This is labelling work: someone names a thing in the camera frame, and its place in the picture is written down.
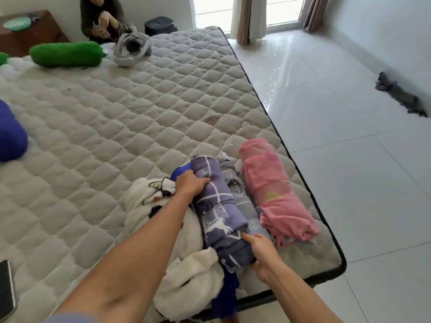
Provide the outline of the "grey patterned folded cloth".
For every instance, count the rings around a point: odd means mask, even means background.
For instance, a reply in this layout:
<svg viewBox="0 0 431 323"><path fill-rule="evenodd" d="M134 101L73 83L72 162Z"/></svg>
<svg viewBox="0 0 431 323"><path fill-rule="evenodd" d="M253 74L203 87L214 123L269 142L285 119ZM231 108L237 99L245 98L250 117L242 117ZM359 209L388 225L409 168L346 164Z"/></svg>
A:
<svg viewBox="0 0 431 323"><path fill-rule="evenodd" d="M263 228L260 222L260 210L257 210L246 192L246 185L236 171L235 165L226 157L219 157L217 161L222 170L222 174L231 194L234 197L235 204L248 221L248 227L251 233L260 233L266 236L273 244L275 239L270 233Z"/></svg>

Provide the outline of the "pink rolled blanket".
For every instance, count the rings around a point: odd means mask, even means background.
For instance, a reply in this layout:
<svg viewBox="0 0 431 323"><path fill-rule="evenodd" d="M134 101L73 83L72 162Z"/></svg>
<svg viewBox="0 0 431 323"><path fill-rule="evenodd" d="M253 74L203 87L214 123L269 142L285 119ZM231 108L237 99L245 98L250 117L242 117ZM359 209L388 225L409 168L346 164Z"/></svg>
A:
<svg viewBox="0 0 431 323"><path fill-rule="evenodd" d="M282 247L310 242L321 232L311 213L294 193L276 149L265 139L244 142L239 149L245 184L260 208L260 223Z"/></svg>

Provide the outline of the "person's right hand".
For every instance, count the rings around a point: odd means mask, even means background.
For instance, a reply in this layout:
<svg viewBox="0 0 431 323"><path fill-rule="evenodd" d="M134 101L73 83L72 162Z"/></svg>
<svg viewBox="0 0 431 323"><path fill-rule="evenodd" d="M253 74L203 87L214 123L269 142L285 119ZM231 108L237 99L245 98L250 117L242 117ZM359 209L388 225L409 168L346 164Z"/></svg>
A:
<svg viewBox="0 0 431 323"><path fill-rule="evenodd" d="M249 243L256 260L252 268L261 282L270 285L274 275L284 266L273 243L263 234L259 234L256 243Z"/></svg>

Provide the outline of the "person's right forearm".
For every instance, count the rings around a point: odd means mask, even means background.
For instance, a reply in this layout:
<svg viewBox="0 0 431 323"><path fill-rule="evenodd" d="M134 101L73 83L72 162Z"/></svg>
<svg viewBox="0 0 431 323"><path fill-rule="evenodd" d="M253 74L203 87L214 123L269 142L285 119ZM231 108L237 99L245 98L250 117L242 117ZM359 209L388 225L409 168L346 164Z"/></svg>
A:
<svg viewBox="0 0 431 323"><path fill-rule="evenodd" d="M290 323L344 323L289 267L283 265L270 270L267 284Z"/></svg>

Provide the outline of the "glass sliding door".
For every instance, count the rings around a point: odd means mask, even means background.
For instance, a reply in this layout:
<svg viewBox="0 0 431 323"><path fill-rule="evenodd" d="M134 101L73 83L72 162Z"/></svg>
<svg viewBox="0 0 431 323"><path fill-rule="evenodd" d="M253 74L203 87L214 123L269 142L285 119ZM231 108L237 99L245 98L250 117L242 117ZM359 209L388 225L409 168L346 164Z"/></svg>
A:
<svg viewBox="0 0 431 323"><path fill-rule="evenodd" d="M277 26L299 22L309 0L267 0L267 32ZM234 0L193 0L197 28L218 26L230 33Z"/></svg>

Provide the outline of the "white fluffy cartoon blanket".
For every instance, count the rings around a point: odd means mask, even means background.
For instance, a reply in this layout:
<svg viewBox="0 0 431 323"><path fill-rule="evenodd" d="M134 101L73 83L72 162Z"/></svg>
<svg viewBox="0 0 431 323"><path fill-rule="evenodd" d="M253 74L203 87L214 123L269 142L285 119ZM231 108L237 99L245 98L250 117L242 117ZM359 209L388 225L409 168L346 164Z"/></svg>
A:
<svg viewBox="0 0 431 323"><path fill-rule="evenodd" d="M175 195L168 177L134 181L126 192L125 234L148 223ZM224 272L213 248L204 244L200 221L188 207L169 265L142 323L178 322L200 313L222 289Z"/></svg>

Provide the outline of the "dark floor rag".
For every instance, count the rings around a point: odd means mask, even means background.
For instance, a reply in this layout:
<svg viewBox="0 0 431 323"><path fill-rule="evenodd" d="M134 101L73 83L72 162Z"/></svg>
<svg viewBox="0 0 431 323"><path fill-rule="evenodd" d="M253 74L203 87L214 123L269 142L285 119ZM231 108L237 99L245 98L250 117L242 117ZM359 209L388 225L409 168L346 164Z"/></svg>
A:
<svg viewBox="0 0 431 323"><path fill-rule="evenodd" d="M421 100L416 95L405 91L397 81L391 81L384 71L380 72L375 83L375 89L387 93L392 99L406 108L407 113L414 113L420 117L428 118Z"/></svg>

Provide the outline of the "white quilted mattress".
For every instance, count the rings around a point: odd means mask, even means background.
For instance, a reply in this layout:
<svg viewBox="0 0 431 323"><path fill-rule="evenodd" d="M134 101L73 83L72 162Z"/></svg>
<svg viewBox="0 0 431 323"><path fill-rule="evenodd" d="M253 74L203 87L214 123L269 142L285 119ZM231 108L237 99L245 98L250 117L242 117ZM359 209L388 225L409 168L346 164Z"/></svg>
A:
<svg viewBox="0 0 431 323"><path fill-rule="evenodd" d="M227 156L263 138L322 229L315 245L280 250L310 286L343 275L347 261L223 31L151 38L132 68L45 69L30 56L0 66L0 100L29 146L0 163L0 262L15 305L2 323L42 323L125 238L124 195L138 178L168 177L195 155Z"/></svg>

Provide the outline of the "purple patterned blanket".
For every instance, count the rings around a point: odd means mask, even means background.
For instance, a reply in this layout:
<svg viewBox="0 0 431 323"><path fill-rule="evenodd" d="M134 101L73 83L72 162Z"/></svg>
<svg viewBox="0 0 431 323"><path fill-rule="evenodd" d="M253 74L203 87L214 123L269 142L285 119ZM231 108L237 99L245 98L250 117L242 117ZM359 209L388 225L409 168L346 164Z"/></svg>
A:
<svg viewBox="0 0 431 323"><path fill-rule="evenodd" d="M236 206L218 161L212 156L198 155L191 159L191 170L197 178L210 179L192 202L205 245L216 251L220 263L230 273L253 263L256 258L251 245L241 237L250 234L249 222Z"/></svg>

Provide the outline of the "dark blue cloth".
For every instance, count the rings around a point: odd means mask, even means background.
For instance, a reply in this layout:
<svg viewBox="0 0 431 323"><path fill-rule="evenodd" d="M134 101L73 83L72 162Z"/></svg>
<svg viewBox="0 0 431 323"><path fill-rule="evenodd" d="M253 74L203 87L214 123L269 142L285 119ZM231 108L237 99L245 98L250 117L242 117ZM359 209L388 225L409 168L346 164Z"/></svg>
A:
<svg viewBox="0 0 431 323"><path fill-rule="evenodd" d="M236 289L239 287L239 280L236 272L229 272L224 264L220 266L224 272L224 280L217 297L211 301L213 313L221 323L240 323L236 307Z"/></svg>

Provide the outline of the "light blue sleeve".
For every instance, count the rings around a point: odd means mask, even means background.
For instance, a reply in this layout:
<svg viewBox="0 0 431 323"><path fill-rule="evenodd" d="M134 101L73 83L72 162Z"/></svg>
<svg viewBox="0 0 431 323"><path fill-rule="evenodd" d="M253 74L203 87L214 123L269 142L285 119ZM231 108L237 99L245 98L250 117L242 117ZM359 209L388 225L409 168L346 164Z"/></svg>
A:
<svg viewBox="0 0 431 323"><path fill-rule="evenodd" d="M98 323L92 316L80 312L56 313L42 323Z"/></svg>

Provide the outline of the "green plate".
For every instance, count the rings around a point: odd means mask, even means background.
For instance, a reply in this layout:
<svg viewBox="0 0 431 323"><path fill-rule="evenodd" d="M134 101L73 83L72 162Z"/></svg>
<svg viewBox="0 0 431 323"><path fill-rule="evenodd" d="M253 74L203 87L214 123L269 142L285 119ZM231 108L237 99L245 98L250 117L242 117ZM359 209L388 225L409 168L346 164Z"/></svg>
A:
<svg viewBox="0 0 431 323"><path fill-rule="evenodd" d="M31 27L33 21L26 16L14 17L3 23L3 27L11 32L20 32Z"/></svg>

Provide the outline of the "black phone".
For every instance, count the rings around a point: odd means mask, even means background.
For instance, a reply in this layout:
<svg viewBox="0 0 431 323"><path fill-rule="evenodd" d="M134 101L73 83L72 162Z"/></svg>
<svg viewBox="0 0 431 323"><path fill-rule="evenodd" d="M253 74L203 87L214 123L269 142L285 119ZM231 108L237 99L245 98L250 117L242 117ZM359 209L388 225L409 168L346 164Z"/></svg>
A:
<svg viewBox="0 0 431 323"><path fill-rule="evenodd" d="M14 276L11 262L0 261L0 323L11 316L17 308Z"/></svg>

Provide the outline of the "black plastic bin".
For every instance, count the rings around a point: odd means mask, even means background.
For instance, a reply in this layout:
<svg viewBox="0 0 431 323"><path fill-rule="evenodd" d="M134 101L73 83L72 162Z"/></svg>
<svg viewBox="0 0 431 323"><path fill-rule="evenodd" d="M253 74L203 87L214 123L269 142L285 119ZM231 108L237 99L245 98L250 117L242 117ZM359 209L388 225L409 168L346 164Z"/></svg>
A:
<svg viewBox="0 0 431 323"><path fill-rule="evenodd" d="M178 28L175 22L169 17L165 16L158 16L144 23L144 33L150 37L177 31Z"/></svg>

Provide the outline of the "green plush bolster pillow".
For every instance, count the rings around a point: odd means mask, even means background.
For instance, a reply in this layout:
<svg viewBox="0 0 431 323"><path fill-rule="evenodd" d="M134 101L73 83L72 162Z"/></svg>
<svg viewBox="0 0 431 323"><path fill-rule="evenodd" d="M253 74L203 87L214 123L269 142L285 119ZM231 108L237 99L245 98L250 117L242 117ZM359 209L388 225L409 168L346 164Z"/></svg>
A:
<svg viewBox="0 0 431 323"><path fill-rule="evenodd" d="M45 68L91 68L105 58L103 48L92 41L35 45L29 55L35 64Z"/></svg>

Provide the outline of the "white grey headset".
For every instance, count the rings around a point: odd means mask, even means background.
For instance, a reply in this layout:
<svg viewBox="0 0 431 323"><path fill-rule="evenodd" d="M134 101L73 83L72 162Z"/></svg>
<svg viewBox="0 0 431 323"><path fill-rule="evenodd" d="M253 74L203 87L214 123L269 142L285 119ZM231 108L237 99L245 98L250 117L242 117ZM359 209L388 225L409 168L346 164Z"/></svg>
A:
<svg viewBox="0 0 431 323"><path fill-rule="evenodd" d="M152 55L151 38L144 33L124 33L115 44L112 60L118 66L131 68Z"/></svg>

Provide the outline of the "beige curtain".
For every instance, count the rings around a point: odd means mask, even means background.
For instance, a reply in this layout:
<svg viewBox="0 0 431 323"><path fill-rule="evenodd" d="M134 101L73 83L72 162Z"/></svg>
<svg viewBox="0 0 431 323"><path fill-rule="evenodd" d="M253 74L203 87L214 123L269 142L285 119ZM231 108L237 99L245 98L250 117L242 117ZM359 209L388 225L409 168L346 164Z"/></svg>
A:
<svg viewBox="0 0 431 323"><path fill-rule="evenodd" d="M240 46L266 36L267 0L234 0L230 37Z"/></svg>
<svg viewBox="0 0 431 323"><path fill-rule="evenodd" d="M324 20L329 0L312 0L306 13L303 30L307 33L317 32Z"/></svg>

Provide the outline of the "person's left forearm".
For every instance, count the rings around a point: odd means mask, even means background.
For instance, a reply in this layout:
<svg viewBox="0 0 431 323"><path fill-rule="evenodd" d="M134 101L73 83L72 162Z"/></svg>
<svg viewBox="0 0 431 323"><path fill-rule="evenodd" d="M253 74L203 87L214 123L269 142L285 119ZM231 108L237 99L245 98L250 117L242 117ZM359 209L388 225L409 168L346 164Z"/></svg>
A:
<svg viewBox="0 0 431 323"><path fill-rule="evenodd" d="M189 204L174 195L154 218L105 255L54 314L80 312L98 323L142 323Z"/></svg>

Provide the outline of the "blue plush pillow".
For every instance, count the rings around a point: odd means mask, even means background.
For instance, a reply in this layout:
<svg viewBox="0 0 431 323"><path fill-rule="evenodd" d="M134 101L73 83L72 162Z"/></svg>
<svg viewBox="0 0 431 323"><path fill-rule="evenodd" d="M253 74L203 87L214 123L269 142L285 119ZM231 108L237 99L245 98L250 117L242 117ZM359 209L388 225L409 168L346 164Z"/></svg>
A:
<svg viewBox="0 0 431 323"><path fill-rule="evenodd" d="M29 136L9 105L0 99L0 163L21 158L29 147Z"/></svg>

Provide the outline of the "brown wooden table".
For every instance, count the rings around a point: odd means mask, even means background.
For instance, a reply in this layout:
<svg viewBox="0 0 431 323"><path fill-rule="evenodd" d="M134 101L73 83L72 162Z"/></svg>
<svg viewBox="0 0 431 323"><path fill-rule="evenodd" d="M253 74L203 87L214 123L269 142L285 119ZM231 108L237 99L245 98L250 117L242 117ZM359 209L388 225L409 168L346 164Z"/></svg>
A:
<svg viewBox="0 0 431 323"><path fill-rule="evenodd" d="M3 26L9 20L19 17L37 17L29 28L12 32ZM68 43L68 37L62 32L48 10L0 16L0 52L12 57L25 57L35 45L46 43Z"/></svg>

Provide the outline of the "person's left hand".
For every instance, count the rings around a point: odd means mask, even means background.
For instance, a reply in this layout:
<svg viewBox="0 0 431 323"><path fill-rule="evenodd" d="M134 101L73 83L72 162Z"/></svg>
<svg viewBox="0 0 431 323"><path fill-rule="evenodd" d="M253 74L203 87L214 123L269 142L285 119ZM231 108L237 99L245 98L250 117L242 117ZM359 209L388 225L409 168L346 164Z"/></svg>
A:
<svg viewBox="0 0 431 323"><path fill-rule="evenodd" d="M187 199L189 202L200 194L205 187L199 187L196 183L197 177L191 169L184 171L176 180L176 195Z"/></svg>

